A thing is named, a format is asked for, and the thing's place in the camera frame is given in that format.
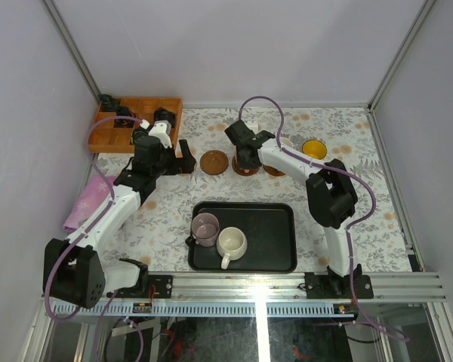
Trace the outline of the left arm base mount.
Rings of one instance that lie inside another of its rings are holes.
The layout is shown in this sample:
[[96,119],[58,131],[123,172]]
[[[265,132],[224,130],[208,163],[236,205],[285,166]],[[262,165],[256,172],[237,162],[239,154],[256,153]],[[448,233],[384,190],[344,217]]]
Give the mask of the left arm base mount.
[[172,275],[151,275],[147,264],[133,259],[120,259],[106,267],[104,293],[116,298],[170,299]]

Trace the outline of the yellow mug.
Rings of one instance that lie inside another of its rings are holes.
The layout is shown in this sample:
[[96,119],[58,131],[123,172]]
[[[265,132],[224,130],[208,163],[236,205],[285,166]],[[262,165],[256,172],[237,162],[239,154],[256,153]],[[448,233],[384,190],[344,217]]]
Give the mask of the yellow mug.
[[307,140],[302,145],[301,151],[303,154],[318,160],[322,160],[328,153],[326,145],[319,140]]

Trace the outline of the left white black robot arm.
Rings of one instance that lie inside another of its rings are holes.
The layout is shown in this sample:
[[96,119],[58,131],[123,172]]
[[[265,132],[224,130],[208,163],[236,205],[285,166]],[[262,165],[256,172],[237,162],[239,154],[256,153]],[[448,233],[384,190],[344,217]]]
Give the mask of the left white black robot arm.
[[43,291],[83,308],[93,308],[106,293],[142,297],[149,292],[148,266],[121,258],[105,260],[112,236],[156,189],[161,176],[192,173],[196,167],[188,142],[179,142],[181,156],[165,148],[158,137],[144,136],[121,173],[106,183],[110,194],[92,216],[66,239],[51,239],[45,247]]

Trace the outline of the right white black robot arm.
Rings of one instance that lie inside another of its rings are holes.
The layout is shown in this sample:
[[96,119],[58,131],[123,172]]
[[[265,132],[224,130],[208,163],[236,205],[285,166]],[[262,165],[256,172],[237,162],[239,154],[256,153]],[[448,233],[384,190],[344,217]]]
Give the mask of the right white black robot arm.
[[333,171],[346,171],[344,163],[334,158],[317,167],[315,159],[278,141],[266,130],[254,133],[241,120],[226,128],[225,134],[236,147],[240,169],[272,167],[306,186],[310,215],[325,231],[328,269],[334,274],[329,278],[330,291],[337,297],[349,296],[356,289],[356,279],[350,274],[347,238],[339,229],[354,215],[358,196],[350,178]]

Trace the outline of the blue mug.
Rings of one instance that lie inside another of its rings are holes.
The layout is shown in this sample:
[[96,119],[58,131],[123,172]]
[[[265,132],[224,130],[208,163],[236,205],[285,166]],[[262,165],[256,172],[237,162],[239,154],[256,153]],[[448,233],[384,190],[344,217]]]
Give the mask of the blue mug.
[[280,137],[277,139],[277,146],[282,151],[286,149],[287,151],[291,151],[293,149],[293,142],[290,141],[288,138]]

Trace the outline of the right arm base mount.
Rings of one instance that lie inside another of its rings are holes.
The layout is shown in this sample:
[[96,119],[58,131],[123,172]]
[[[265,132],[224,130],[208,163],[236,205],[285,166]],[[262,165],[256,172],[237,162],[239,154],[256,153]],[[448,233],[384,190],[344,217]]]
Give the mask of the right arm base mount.
[[[325,275],[313,272],[304,274],[304,283],[308,299],[352,299],[350,289],[350,276],[348,273],[340,277],[330,268]],[[362,266],[357,264],[353,271],[353,288],[357,299],[373,299],[371,278],[362,271]]]

